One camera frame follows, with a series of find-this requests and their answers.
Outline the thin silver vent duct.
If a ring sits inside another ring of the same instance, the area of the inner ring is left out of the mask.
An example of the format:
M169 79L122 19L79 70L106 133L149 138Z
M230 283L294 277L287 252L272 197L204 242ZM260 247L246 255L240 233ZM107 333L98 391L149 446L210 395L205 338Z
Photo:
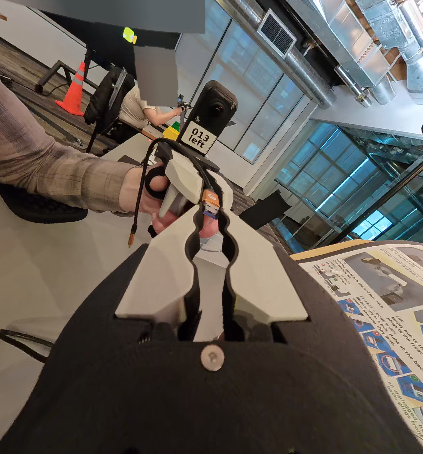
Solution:
M281 6L281 1L221 0L217 3L321 109L328 109L335 103L336 95L331 86L322 78L322 74L317 72L320 67L311 65L299 50L302 41L308 37L307 32L300 27L295 17ZM269 12L294 36L295 43L284 57L258 32Z

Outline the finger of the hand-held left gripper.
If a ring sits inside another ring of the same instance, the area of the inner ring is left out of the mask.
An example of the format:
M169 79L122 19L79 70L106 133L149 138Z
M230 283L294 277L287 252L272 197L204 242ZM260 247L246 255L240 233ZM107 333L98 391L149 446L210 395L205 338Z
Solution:
M233 204L233 186L232 184L219 172L212 172L212 187L211 191L215 194L219 208L217 215L220 214L222 208L230 210Z
M181 195L192 204L199 204L203 193L203 179L186 156L174 155L166 160L165 175L170 182L168 199L174 201Z

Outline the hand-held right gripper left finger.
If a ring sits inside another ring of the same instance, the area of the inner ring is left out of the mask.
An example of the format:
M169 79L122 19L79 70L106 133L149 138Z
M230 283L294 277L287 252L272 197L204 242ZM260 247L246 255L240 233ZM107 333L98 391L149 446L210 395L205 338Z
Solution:
M152 239L115 310L117 318L167 323L178 340L194 340L202 313L193 259L202 227L203 213L195 205Z

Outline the orange traffic cone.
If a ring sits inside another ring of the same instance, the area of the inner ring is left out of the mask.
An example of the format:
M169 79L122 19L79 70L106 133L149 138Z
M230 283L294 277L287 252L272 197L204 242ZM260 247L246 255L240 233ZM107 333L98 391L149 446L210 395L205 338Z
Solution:
M55 104L71 115L84 116L82 111L82 97L84 84L85 62L82 61L76 72L71 85L62 101L55 100Z

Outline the foil-wrapped rectangular duct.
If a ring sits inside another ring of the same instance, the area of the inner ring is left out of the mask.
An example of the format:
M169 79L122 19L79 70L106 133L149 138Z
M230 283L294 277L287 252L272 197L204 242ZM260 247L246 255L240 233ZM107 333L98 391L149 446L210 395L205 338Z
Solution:
M361 0L358 8L387 49L397 48L406 65L410 97L423 105L423 14L414 0Z

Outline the black office chair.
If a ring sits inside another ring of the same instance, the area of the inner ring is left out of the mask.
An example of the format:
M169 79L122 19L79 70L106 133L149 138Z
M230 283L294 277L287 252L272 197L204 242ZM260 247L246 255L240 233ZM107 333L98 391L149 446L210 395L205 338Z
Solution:
M281 217L290 208L291 205L284 200L281 191L277 189L265 199L259 199L255 205L243 211L238 217L254 230L259 230Z
M91 96L84 113L84 122L94 125L86 152L90 153L98 136L115 139L115 133L123 127L119 120L120 108L125 96L135 87L136 79L126 69L112 67Z

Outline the black mesh pad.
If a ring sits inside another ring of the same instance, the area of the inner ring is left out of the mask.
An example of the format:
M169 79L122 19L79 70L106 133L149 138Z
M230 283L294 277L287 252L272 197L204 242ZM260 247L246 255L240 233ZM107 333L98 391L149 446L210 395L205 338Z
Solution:
M88 210L71 207L23 188L0 183L0 196L8 209L20 219L37 224L74 223L85 219Z

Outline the white ceiling vent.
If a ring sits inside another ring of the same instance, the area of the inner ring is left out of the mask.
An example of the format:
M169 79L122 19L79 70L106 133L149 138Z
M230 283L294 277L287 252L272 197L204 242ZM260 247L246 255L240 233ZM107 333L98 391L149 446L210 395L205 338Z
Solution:
M294 48L297 37L272 9L268 9L256 32L283 60Z

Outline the person's left forearm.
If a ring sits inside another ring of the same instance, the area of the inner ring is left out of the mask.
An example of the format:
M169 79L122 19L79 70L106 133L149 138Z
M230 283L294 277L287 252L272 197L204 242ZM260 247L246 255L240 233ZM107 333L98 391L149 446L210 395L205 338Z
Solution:
M95 212L128 217L119 205L133 166L62 145L0 81L0 183Z

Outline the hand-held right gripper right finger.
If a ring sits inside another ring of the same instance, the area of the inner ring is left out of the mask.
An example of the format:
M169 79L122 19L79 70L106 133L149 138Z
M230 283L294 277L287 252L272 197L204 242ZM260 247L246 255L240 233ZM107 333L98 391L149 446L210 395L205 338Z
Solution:
M228 208L220 209L222 252L229 261L222 291L226 341L245 341L259 325L309 317L273 245Z

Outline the black cable copper plug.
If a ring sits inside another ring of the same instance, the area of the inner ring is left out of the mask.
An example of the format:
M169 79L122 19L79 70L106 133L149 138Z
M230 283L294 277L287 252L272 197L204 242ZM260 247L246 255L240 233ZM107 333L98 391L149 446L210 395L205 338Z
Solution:
M186 156L198 170L199 175L203 179L203 193L201 200L199 202L200 208L202 209L204 215L212 218L218 219L217 211L219 208L219 202L212 192L212 179L211 172L218 172L219 167L214 163L208 160L205 156L201 155L198 151L181 144L180 142L166 139L166 138L157 138L151 142L149 145L146 156L142 161L142 177L141 177L141 187L137 196L137 202L135 207L134 220L131 227L128 246L131 247L134 242L135 233L138 226L138 213L139 205L141 201L141 193L143 188L156 199L160 199L163 203L161 210L159 212L160 218L163 218L168 211L174 213L177 217L180 217L187 203L183 196L178 195L174 201L168 199L167 190L162 192L155 192L150 188L150 182L155 176L165 175L165 161L172 158L174 155L183 155Z

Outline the black flat screen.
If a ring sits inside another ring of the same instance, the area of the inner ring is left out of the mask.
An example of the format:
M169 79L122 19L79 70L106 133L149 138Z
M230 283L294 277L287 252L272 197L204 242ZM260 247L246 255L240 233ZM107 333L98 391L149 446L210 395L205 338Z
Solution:
M59 26L70 32L80 41L91 48L99 60L93 57L93 61L101 63L106 61L126 71L137 79L135 68L134 45L124 39L125 26L116 26L100 22L89 22L67 16L62 16L47 11L41 11ZM180 33L150 31L128 26L137 37L135 46L163 47L175 49L180 38Z

